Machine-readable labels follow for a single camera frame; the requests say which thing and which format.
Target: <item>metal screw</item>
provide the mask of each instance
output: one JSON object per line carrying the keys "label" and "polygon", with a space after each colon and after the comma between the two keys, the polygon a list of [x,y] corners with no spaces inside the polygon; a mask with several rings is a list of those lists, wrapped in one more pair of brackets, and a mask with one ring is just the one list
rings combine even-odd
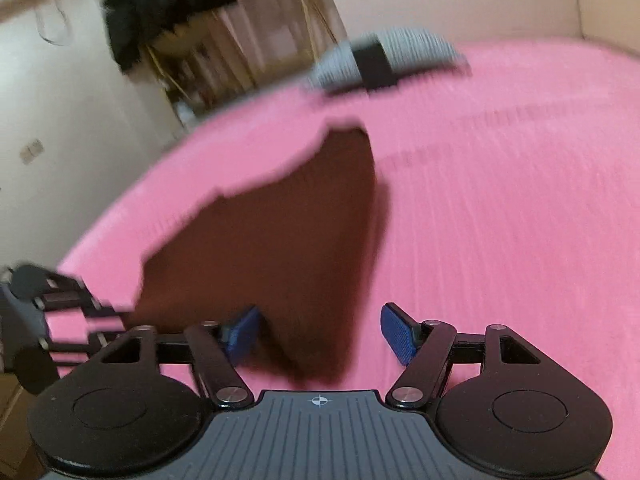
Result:
{"label": "metal screw", "polygon": [[228,388],[222,388],[216,393],[216,397],[222,402],[228,404],[237,404],[242,402],[249,396],[249,393],[244,388],[238,388],[237,386],[229,386]]}
{"label": "metal screw", "polygon": [[422,398],[422,392],[418,388],[403,386],[402,388],[393,390],[391,396],[398,402],[409,404],[411,402],[418,402],[418,400]]}

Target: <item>black band on pillow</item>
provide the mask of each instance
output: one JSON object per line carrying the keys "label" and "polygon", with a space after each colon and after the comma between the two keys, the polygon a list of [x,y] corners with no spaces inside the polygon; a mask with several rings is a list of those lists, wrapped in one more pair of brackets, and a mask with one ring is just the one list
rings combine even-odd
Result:
{"label": "black band on pillow", "polygon": [[361,48],[353,49],[353,57],[362,77],[362,86],[367,91],[388,88],[398,84],[385,50],[378,40]]}

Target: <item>brown garment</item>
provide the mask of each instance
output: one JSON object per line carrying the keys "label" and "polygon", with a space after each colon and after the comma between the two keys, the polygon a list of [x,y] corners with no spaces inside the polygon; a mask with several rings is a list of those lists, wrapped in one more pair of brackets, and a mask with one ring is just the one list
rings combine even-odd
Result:
{"label": "brown garment", "polygon": [[216,199],[152,256],[125,324],[179,332],[235,320],[254,304],[266,320],[263,366],[277,364],[300,380],[338,379],[354,328],[375,181],[367,134],[329,131],[291,174]]}

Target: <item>striped pillow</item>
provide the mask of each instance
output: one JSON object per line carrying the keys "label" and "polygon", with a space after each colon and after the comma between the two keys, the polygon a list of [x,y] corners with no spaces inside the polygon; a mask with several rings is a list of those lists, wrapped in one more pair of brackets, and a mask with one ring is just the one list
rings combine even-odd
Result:
{"label": "striped pillow", "polygon": [[324,54],[309,75],[309,88],[340,91],[359,86],[362,78],[353,57],[353,49],[366,46],[376,39],[385,51],[391,68],[399,75],[466,61],[452,44],[424,28],[390,28],[372,32],[355,41],[343,41]]}

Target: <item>pink mattress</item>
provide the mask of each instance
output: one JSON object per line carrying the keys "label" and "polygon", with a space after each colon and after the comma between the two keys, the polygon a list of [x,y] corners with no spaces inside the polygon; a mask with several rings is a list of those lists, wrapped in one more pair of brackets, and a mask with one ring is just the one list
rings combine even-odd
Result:
{"label": "pink mattress", "polygon": [[[132,305],[141,262],[200,206],[290,166],[328,122],[369,131],[388,190],[385,235],[344,389],[401,371],[380,307],[460,332],[510,325],[598,392],[614,433],[600,472],[640,466],[640,62],[583,43],[463,47],[472,76],[325,99],[288,87],[204,124],[118,200],[60,265]],[[84,337],[79,315],[53,335]],[[185,371],[167,373],[188,380]],[[457,380],[469,370],[454,371]],[[257,393],[287,388],[252,374]]]}

